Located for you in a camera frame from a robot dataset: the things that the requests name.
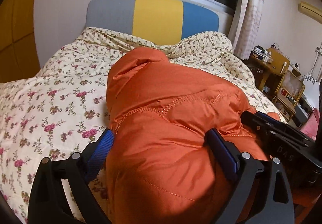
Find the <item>curtain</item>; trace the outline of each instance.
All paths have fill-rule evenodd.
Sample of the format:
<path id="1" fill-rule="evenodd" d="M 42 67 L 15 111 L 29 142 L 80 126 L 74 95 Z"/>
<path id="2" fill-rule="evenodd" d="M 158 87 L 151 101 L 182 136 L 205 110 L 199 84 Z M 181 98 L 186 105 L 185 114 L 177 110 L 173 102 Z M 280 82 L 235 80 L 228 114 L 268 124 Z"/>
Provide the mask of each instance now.
<path id="1" fill-rule="evenodd" d="M 234 54 L 240 59 L 248 59 L 254 47 L 264 0 L 238 0 L 228 38 L 232 42 Z"/>

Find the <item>headboard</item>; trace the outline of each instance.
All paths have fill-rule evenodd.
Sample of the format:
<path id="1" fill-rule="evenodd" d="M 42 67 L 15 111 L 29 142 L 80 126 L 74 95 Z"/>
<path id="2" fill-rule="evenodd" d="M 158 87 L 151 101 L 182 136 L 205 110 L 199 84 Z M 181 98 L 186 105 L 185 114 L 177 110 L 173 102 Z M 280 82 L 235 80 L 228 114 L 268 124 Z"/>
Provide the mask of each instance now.
<path id="1" fill-rule="evenodd" d="M 119 31 L 157 45 L 173 45 L 203 31 L 218 31 L 218 15 L 180 0 L 93 0 L 86 27 Z"/>

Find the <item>black plastic bracket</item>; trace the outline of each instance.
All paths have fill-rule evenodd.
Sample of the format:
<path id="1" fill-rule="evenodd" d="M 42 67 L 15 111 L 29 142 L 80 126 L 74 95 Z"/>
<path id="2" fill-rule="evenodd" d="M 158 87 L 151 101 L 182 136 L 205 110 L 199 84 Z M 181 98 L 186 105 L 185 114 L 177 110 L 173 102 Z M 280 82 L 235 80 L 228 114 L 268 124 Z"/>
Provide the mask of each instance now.
<path id="1" fill-rule="evenodd" d="M 29 224 L 81 224 L 74 218 L 62 186 L 67 179 L 77 206 L 87 224 L 111 224 L 102 211 L 88 182 L 96 177 L 113 142 L 111 131 L 106 129 L 101 137 L 88 144 L 83 152 L 73 153 L 66 160 L 51 161 L 43 158 L 31 189 Z"/>
<path id="2" fill-rule="evenodd" d="M 322 174 L 315 143 L 308 136 L 266 114 L 245 111 L 241 122 L 263 141 L 263 150 L 278 157 L 288 169 L 291 187 L 311 187 Z"/>
<path id="3" fill-rule="evenodd" d="M 236 146 L 225 141 L 216 129 L 206 133 L 207 142 L 212 151 L 216 151 L 220 142 L 221 152 L 214 152 L 220 165 L 239 164 L 235 189 L 230 199 L 212 224 L 235 224 L 247 201 L 253 182 L 260 179 L 255 201 L 247 220 L 240 224 L 294 224 L 294 207 L 291 189 L 286 173 L 278 158 L 271 161 L 255 160 L 249 153 L 240 153 Z"/>

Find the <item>desk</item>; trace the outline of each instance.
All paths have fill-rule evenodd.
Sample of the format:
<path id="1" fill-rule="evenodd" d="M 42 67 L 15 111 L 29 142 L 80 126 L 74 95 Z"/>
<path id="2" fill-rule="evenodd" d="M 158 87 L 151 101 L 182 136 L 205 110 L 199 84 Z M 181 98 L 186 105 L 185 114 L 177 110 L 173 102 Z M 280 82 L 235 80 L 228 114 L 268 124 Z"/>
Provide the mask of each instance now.
<path id="1" fill-rule="evenodd" d="M 263 68 L 263 70 L 264 70 L 263 78 L 262 78 L 262 80 L 260 82 L 260 85 L 258 87 L 258 89 L 260 91 L 263 91 L 264 86 L 265 86 L 265 83 L 266 83 L 269 75 L 275 74 L 275 75 L 277 75 L 279 77 L 283 76 L 283 74 L 281 74 L 281 70 L 277 70 L 272 64 L 270 64 L 270 63 L 264 63 L 262 60 L 254 57 L 252 55 L 250 56 L 250 59 L 252 61 L 256 62 L 257 64 L 259 64 Z"/>

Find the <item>pink flower pattern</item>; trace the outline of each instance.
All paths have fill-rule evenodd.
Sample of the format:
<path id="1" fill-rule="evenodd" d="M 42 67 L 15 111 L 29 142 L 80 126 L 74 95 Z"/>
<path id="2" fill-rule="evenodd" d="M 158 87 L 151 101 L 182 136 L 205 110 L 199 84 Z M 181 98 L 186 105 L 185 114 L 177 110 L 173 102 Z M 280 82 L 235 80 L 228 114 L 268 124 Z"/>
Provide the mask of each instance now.
<path id="1" fill-rule="evenodd" d="M 261 97 L 247 67 L 233 56 L 226 36 L 204 32 L 196 35 L 195 44 L 191 41 L 168 48 L 170 62 L 223 77 L 240 87 L 259 111 L 277 112 L 271 102 Z M 141 38 L 87 28 L 75 42 L 55 53 L 35 78 L 0 85 L 0 184 L 20 219 L 27 219 L 40 159 L 61 160 L 81 152 L 108 127 L 107 74 L 126 51 L 140 45 L 159 48 Z M 56 107 L 59 112 L 51 112 Z M 103 169 L 89 184 L 103 209 L 108 197 L 105 181 Z M 75 204 L 71 204 L 71 210 L 81 218 Z"/>

